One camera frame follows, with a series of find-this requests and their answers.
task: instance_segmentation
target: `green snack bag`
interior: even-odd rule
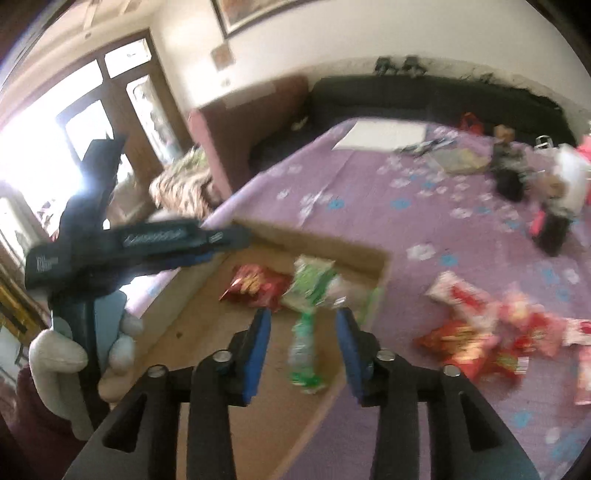
[[[282,304],[297,312],[313,313],[336,274],[334,264],[331,260],[300,256],[294,263],[294,279],[281,298]]]
[[[292,328],[294,339],[290,346],[288,364],[291,383],[304,387],[305,393],[315,393],[324,387],[314,371],[314,316],[304,313]]]

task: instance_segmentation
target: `brown wooden furniture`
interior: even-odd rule
[[[224,200],[252,178],[251,148],[288,125],[307,97],[308,81],[296,75],[229,93],[190,112],[189,130],[205,150]]]

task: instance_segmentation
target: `blue gripper pad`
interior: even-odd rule
[[[345,363],[347,382],[358,400],[363,398],[362,368],[359,357],[358,346],[353,332],[349,328],[347,313],[339,309],[336,313],[336,335],[339,340],[340,353]]]
[[[246,405],[250,404],[252,397],[258,391],[262,366],[265,363],[267,345],[271,336],[271,311],[265,309],[262,312],[258,312],[257,315],[261,315],[261,323],[256,333],[250,357],[244,365],[244,390],[242,392],[242,399]]]

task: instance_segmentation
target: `red snack bag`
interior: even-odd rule
[[[464,320],[452,319],[444,326],[416,338],[414,343],[440,355],[442,358],[447,358],[458,352],[466,342],[473,339],[477,334],[476,329],[468,325]]]
[[[497,346],[499,338],[491,333],[479,333],[468,340],[444,363],[457,366],[464,375],[474,381],[487,363],[491,350]]]
[[[496,326],[499,304],[451,271],[440,274],[426,295],[453,306],[465,321],[483,332],[492,332]]]
[[[539,306],[530,315],[526,335],[531,339],[533,347],[550,358],[558,355],[562,346],[566,319],[545,312]]]
[[[508,378],[518,385],[524,379],[530,365],[530,357],[517,349],[500,349],[491,363],[490,372]]]
[[[582,346],[579,350],[579,380],[575,405],[591,405],[591,346]]]
[[[591,346],[591,320],[567,319],[563,345]]]
[[[503,298],[499,309],[499,318],[503,322],[525,332],[530,321],[531,312],[532,307],[529,297],[519,290],[513,289],[507,292]]]
[[[292,278],[292,275],[277,273],[261,265],[240,265],[236,267],[234,278],[220,300],[245,303],[249,307],[267,307],[276,312]]]
[[[529,335],[521,335],[520,337],[517,337],[515,339],[515,342],[513,342],[512,350],[517,351],[519,353],[534,353],[534,341]]]

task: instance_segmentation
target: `small wall picture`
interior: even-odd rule
[[[313,0],[212,0],[224,37]]]

